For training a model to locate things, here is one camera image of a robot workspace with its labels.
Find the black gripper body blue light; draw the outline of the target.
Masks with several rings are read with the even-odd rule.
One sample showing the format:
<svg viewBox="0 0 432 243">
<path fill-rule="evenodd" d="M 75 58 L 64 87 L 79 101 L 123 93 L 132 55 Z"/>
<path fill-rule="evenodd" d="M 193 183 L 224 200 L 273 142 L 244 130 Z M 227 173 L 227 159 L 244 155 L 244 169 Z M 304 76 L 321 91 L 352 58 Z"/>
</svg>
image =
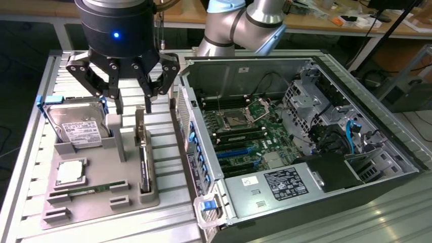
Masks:
<svg viewBox="0 0 432 243">
<path fill-rule="evenodd" d="M 75 1 L 84 35 L 92 49 L 91 62 L 105 72 L 117 61 L 120 78 L 135 78 L 137 62 L 148 74 L 159 63 L 153 43 L 153 1 Z"/>
</svg>

